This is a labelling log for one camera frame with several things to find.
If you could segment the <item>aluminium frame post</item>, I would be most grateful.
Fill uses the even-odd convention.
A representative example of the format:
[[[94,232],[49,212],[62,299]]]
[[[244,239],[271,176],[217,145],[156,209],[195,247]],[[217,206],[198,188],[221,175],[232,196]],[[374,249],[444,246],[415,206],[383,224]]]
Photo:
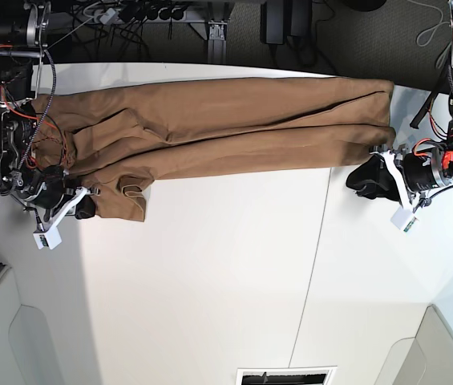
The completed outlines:
[[[208,64],[226,64],[228,26],[229,21],[208,23],[206,27]]]

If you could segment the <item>left grey monitor back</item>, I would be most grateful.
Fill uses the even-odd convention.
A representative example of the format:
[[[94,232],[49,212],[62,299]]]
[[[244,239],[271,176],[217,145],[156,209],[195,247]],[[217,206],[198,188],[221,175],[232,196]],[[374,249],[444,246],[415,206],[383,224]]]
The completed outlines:
[[[0,269],[0,384],[64,384],[47,318],[21,303],[14,272]]]

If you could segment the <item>brown t-shirt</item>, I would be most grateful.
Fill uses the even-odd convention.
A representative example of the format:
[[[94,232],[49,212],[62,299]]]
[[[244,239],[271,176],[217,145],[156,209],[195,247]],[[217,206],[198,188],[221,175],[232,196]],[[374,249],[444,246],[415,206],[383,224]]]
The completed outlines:
[[[69,175],[102,218],[143,221],[156,180],[364,163],[394,142],[394,86],[380,79],[244,78],[149,83],[33,106],[65,139]]]

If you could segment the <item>black power strip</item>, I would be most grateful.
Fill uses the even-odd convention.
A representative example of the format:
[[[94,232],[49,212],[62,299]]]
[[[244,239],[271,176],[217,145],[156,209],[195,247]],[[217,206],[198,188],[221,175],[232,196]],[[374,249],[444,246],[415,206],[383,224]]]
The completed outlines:
[[[188,7],[186,2],[122,1],[118,18],[124,23],[180,21]]]

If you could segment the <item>black power adapter box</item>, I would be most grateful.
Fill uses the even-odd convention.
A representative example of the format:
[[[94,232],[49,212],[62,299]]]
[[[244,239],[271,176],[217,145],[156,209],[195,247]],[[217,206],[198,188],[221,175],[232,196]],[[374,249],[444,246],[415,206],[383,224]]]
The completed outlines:
[[[266,45],[282,45],[287,37],[304,38],[312,23],[312,1],[266,1],[261,5],[260,39]]]

